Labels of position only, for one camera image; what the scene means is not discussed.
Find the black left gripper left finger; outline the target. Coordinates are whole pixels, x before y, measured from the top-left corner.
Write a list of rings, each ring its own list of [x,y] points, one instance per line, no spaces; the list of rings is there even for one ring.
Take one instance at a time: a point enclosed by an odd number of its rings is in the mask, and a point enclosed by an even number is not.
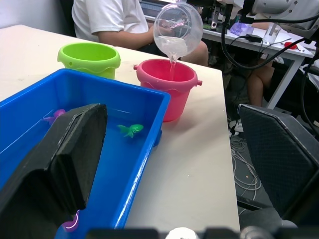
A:
[[[86,208],[106,134],[107,108],[59,116],[0,192],[3,239],[52,239]]]

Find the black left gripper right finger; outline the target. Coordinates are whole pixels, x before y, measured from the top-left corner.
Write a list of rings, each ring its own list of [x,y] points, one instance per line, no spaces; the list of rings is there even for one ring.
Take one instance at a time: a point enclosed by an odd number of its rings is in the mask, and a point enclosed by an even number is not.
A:
[[[298,226],[319,224],[319,142],[294,117],[240,104],[252,164],[272,206]]]

